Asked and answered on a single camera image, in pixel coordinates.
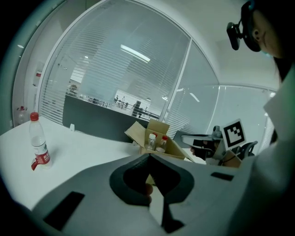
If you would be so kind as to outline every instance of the plastic bottle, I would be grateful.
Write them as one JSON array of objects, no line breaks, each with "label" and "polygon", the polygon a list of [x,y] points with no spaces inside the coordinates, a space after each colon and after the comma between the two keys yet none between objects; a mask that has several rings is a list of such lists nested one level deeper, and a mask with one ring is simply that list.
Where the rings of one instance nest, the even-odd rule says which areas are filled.
[{"label": "plastic bottle", "polygon": [[157,146],[156,151],[159,153],[164,153],[167,148],[167,139],[168,137],[166,135],[163,135],[161,143]]},{"label": "plastic bottle", "polygon": [[18,108],[18,125],[23,124],[25,122],[26,110],[24,106]]},{"label": "plastic bottle", "polygon": [[52,166],[52,160],[50,159],[44,132],[39,122],[39,114],[37,112],[32,112],[30,120],[31,124],[29,125],[29,135],[36,156],[31,165],[32,170],[35,170],[37,165],[41,165],[45,169],[49,169]]},{"label": "plastic bottle", "polygon": [[148,143],[146,145],[146,149],[155,150],[156,147],[156,135],[150,134],[148,137]]}]

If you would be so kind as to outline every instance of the open cardboard box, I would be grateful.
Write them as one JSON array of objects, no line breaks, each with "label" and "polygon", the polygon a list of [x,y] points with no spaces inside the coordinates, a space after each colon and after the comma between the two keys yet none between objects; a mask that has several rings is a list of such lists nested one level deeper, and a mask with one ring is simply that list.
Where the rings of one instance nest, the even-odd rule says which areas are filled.
[{"label": "open cardboard box", "polygon": [[[169,157],[174,157],[178,159],[184,159],[188,158],[191,160],[191,158],[186,154],[185,151],[179,145],[172,140],[170,137],[167,139],[167,148],[165,153],[159,153],[157,151],[153,150],[147,150],[145,148],[145,144],[148,142],[148,136],[152,133],[157,133],[156,137],[156,145],[159,144],[162,140],[163,135],[167,134],[167,131],[169,129],[170,125],[165,124],[163,122],[150,119],[147,128],[145,129],[141,124],[139,124],[137,121],[125,131],[125,134],[127,134],[131,139],[133,139],[135,142],[138,143],[140,146],[139,152],[140,154],[145,153],[155,153],[155,154],[161,154]],[[154,184],[151,176],[147,178],[147,183]]]}]

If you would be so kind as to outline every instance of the red bottle label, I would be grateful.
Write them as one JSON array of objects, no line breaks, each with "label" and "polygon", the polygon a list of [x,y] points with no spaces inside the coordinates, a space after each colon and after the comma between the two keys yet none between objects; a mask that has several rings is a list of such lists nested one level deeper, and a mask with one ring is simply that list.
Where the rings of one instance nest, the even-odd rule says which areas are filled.
[{"label": "red bottle label", "polygon": [[48,153],[46,143],[42,144],[39,147],[34,147],[34,150],[36,158],[32,161],[32,170],[35,170],[37,165],[45,165],[50,161],[50,155]]}]

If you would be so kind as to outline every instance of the desk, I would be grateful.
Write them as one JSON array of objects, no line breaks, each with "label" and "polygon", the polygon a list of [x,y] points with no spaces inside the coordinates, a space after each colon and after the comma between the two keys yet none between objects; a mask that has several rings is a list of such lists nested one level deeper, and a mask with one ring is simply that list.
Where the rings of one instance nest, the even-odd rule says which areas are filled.
[{"label": "desk", "polygon": [[[40,117],[53,166],[31,169],[35,157],[26,122],[0,136],[0,173],[11,197],[32,210],[52,189],[78,172],[109,161],[138,154],[131,143],[111,141],[72,132],[47,118]],[[202,160],[194,157],[198,163]]]}]

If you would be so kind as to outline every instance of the ceiling light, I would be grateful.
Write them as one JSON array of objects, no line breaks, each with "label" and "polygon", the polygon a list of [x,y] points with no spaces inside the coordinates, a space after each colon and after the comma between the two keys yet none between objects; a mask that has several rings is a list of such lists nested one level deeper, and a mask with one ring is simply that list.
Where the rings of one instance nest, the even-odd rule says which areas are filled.
[{"label": "ceiling light", "polygon": [[193,97],[194,99],[196,99],[197,102],[200,102],[200,100],[197,99],[197,97],[196,97],[194,94],[192,94],[192,93],[189,93],[189,94],[192,95],[192,97]]},{"label": "ceiling light", "polygon": [[142,60],[142,61],[144,61],[146,63],[148,63],[151,60],[150,58],[146,57],[145,55],[131,49],[130,47],[122,45],[122,44],[121,44],[121,50],[128,53],[128,54],[130,54],[130,55],[132,55],[132,56],[137,57],[138,59],[140,59],[140,60]]}]

